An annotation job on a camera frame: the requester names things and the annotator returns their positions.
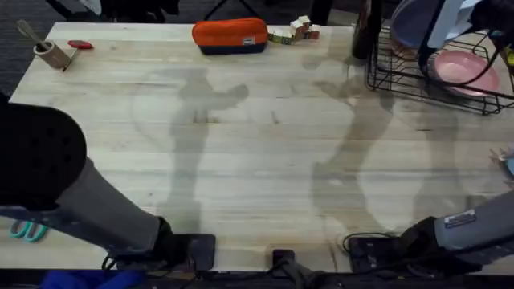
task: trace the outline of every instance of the pink bowl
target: pink bowl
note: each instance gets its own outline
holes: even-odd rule
[[[450,83],[463,83],[474,79],[487,66],[487,61],[477,55],[465,51],[443,51],[434,60],[437,76]],[[491,67],[482,77],[468,84],[472,88],[479,88],[497,92],[500,85],[498,73]],[[453,88],[467,96],[486,96],[482,92],[474,92],[465,88]]]

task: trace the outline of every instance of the pen holder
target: pen holder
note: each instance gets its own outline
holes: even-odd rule
[[[34,46],[34,54],[41,57],[42,60],[44,60],[48,65],[55,69],[61,69],[66,67],[70,61],[71,58],[62,51],[57,44],[55,44],[53,41],[44,41],[45,44],[47,44],[50,49],[43,50],[41,46]]]

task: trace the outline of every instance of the orange pencil case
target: orange pencil case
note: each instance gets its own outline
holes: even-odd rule
[[[256,17],[201,21],[193,27],[193,39],[204,55],[260,53],[267,45],[267,26]]]

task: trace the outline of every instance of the wooden table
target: wooden table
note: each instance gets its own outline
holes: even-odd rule
[[[508,190],[488,156],[514,141],[511,112],[370,92],[347,60],[351,27],[211,57],[191,27],[57,23],[48,38],[68,53],[69,39],[95,50],[65,73],[35,59],[12,101],[71,115],[128,198],[175,232],[216,235],[216,269],[260,270],[289,248],[312,269],[348,271],[347,233],[402,232]],[[99,268],[105,256],[55,230],[24,244],[7,236],[10,223],[0,223],[0,267]]]

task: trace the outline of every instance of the teal scissors handle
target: teal scissors handle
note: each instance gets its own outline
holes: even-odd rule
[[[10,227],[10,236],[13,238],[23,238],[23,241],[26,242],[37,242],[42,238],[47,232],[47,227],[43,225],[39,225],[33,222],[25,222],[20,229],[20,226],[25,221],[16,220],[13,225]]]

